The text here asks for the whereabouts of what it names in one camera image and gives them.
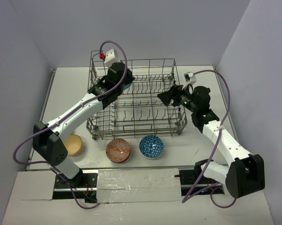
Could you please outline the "plain blue bowl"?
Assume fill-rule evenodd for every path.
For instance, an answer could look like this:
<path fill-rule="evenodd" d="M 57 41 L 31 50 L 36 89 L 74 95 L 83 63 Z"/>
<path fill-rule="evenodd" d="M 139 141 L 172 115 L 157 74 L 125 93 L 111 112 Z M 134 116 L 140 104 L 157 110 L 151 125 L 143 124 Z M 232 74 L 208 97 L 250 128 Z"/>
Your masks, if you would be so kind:
<path fill-rule="evenodd" d="M 123 91 L 127 90 L 131 85 L 132 85 L 132 83 L 126 84 L 123 88 Z"/>

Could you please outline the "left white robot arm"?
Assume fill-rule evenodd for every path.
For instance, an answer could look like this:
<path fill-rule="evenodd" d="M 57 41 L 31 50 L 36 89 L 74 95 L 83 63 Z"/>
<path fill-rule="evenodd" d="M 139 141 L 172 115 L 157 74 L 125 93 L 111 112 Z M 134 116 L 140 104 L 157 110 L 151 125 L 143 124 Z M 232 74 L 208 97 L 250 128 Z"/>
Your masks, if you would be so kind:
<path fill-rule="evenodd" d="M 46 124 L 39 121 L 34 125 L 33 149 L 57 169 L 70 186 L 82 184 L 83 172 L 68 156 L 64 141 L 88 118 L 115 102 L 133 80 L 132 72 L 125 63 L 114 62 L 107 75 L 92 86 L 80 102 L 56 119 Z"/>

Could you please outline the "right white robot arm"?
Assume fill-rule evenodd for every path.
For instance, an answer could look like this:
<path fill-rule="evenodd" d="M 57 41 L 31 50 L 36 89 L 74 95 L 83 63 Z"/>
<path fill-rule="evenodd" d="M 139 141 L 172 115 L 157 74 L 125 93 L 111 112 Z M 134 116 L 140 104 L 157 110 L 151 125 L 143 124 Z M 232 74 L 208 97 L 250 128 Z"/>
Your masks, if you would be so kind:
<path fill-rule="evenodd" d="M 193 92 L 181 85 L 173 85 L 157 97 L 165 106 L 183 106 L 189 110 L 192 122 L 219 150 L 227 162 L 220 165 L 211 158 L 197 163 L 200 168 L 194 172 L 197 182 L 205 183 L 210 178 L 223 184 L 229 194 L 238 199 L 265 188 L 264 160 L 243 148 L 222 125 L 222 120 L 210 109 L 210 89 L 197 86 Z"/>

